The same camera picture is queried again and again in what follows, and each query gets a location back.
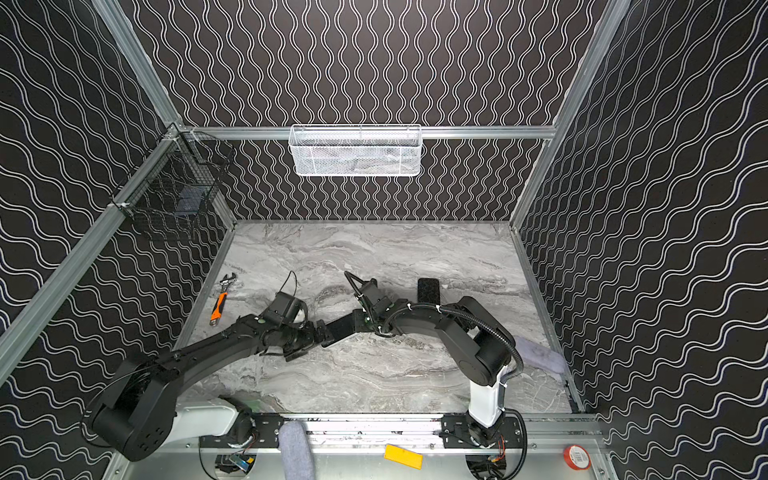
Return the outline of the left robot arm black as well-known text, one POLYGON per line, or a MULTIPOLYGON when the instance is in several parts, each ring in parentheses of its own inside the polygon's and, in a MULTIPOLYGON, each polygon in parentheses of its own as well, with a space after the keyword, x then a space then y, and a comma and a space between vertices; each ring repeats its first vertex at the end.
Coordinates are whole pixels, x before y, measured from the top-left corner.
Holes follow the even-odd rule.
POLYGON ((262 313, 241 316, 212 336, 159 356, 125 360, 87 408, 84 427, 131 461, 147 458, 172 436, 178 398, 195 383, 272 347, 291 361, 328 344, 328 324, 296 320, 306 312, 304 301, 281 292, 262 313))

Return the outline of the black phone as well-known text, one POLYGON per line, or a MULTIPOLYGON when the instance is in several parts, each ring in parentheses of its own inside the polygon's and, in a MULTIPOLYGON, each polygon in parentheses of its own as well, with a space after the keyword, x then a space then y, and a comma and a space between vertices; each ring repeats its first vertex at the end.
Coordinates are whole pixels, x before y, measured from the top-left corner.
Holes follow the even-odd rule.
POLYGON ((326 325, 333 334, 333 343, 331 345, 355 334, 353 327, 353 312, 332 321, 331 323, 327 323, 326 325))

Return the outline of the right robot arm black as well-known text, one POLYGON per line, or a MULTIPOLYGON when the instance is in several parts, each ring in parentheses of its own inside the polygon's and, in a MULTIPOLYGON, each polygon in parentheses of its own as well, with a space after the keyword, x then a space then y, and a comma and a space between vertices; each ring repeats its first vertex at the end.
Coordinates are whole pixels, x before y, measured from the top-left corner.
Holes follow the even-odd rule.
POLYGON ((470 296, 443 303, 435 278, 420 278, 417 299, 410 301, 390 298, 374 278, 364 280, 349 271, 344 276, 360 305, 353 313, 353 331, 440 340, 470 381, 467 433, 462 439, 482 447, 500 445, 506 384, 524 370, 511 333, 470 296))

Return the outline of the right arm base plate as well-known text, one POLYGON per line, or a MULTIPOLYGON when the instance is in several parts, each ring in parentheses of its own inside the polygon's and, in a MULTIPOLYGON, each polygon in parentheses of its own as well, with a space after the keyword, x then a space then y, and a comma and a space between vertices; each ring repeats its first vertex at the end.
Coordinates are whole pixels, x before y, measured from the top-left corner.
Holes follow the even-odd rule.
POLYGON ((469 414, 446 414, 440 419, 437 430, 447 449, 493 449, 521 448, 523 427, 520 420, 511 414, 502 415, 491 427, 484 427, 469 414))

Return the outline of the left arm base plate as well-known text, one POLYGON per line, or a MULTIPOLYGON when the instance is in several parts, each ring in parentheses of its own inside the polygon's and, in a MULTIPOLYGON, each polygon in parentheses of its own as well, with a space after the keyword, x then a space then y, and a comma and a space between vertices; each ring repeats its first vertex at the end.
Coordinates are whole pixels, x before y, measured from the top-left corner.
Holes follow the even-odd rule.
POLYGON ((216 449, 261 449, 279 446, 279 430, 285 418, 279 414, 252 414, 249 418, 240 415, 230 430, 222 436, 203 436, 202 448, 216 449))

